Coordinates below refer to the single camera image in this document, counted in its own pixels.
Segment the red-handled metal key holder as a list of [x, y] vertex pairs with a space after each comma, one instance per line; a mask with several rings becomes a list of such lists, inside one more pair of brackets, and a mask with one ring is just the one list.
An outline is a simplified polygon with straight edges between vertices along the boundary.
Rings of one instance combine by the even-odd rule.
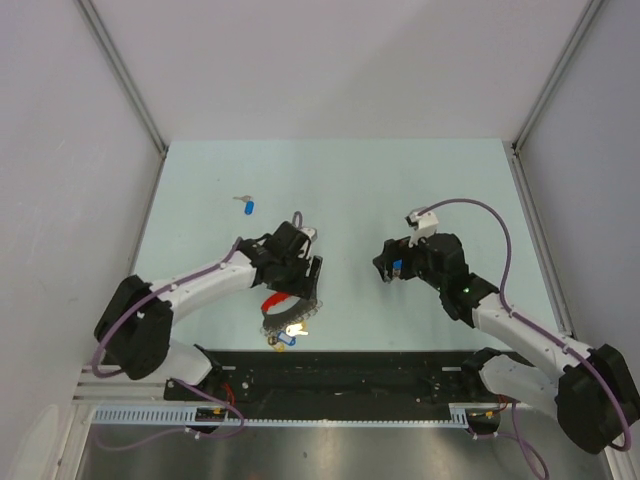
[[265, 336], [276, 336], [288, 327], [304, 323], [323, 306], [315, 296], [302, 299], [286, 293], [274, 293], [261, 305], [261, 331]]

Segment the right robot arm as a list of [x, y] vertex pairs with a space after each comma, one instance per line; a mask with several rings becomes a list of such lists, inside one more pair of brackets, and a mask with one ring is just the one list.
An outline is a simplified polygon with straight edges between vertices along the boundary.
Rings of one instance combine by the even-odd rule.
[[627, 451], [639, 420], [639, 392], [622, 353], [552, 333], [507, 306], [502, 291], [473, 273], [459, 238], [435, 233], [384, 242], [373, 265], [385, 282], [417, 278], [437, 291], [454, 321], [486, 333], [524, 358], [518, 363], [491, 349], [479, 351], [461, 376], [473, 401], [505, 395], [555, 419], [579, 448], [598, 454]]

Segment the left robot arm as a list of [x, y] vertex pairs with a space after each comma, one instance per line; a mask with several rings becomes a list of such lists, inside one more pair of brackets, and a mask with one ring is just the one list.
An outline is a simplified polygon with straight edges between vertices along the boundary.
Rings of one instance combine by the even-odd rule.
[[93, 375], [139, 381], [158, 373], [185, 383], [199, 399], [214, 397], [221, 387], [215, 361], [203, 348], [173, 339], [174, 325], [215, 301], [263, 286], [272, 293], [260, 308], [269, 345], [281, 351], [295, 344], [321, 306], [323, 260], [312, 253], [316, 238], [316, 229], [296, 214], [272, 233], [238, 238], [221, 259], [190, 273], [155, 282], [125, 278], [94, 330]]

